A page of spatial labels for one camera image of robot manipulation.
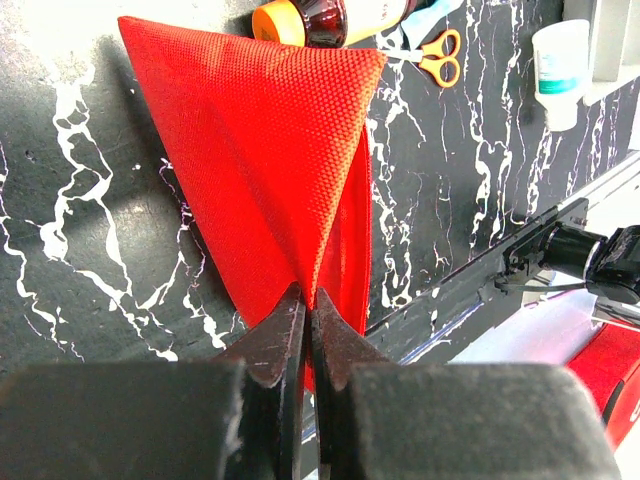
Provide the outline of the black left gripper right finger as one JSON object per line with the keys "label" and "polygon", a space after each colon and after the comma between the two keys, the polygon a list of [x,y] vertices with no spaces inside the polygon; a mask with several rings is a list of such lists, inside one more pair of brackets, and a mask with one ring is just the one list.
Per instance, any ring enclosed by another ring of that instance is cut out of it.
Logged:
{"label": "black left gripper right finger", "polygon": [[382,388],[393,364],[342,318],[323,288],[310,314],[310,345],[320,477],[384,479],[384,447],[376,435],[394,411]]}

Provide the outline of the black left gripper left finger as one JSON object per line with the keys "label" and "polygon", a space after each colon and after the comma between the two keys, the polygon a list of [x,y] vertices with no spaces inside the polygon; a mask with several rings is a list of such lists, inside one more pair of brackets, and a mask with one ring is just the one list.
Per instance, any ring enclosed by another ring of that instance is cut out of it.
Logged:
{"label": "black left gripper left finger", "polygon": [[291,284],[272,312],[219,360],[245,367],[238,445],[225,476],[298,479],[305,377],[305,300]]}

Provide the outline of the red first aid pouch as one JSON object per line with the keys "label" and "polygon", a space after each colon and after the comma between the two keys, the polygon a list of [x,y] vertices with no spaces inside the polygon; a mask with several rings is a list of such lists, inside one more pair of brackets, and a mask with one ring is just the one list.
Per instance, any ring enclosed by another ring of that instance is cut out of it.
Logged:
{"label": "red first aid pouch", "polygon": [[250,327],[291,284],[367,324],[375,49],[296,47],[123,16],[135,77],[224,286]]}

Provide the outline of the orange handled scissors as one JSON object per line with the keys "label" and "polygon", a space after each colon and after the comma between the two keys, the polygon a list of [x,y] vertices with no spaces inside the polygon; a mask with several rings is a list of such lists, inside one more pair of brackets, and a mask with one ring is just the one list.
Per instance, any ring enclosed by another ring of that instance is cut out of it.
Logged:
{"label": "orange handled scissors", "polygon": [[461,76],[457,55],[461,49],[460,33],[455,29],[444,31],[436,40],[423,44],[417,50],[386,50],[392,59],[407,61],[432,76],[441,88],[451,88]]}

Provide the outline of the brown medicine bottle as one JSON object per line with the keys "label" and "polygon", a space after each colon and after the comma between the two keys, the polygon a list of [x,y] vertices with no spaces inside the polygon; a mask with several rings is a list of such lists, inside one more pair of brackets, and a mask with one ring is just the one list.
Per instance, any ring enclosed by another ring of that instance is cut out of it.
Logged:
{"label": "brown medicine bottle", "polygon": [[257,40],[342,48],[387,30],[430,6],[418,0],[276,0],[252,14]]}

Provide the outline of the grey plastic tray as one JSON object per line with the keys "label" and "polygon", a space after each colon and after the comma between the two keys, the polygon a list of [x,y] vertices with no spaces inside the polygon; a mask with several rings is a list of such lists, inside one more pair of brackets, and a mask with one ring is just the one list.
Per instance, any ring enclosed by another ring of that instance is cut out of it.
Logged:
{"label": "grey plastic tray", "polygon": [[639,77],[639,0],[565,0],[563,19],[590,22],[585,105]]}

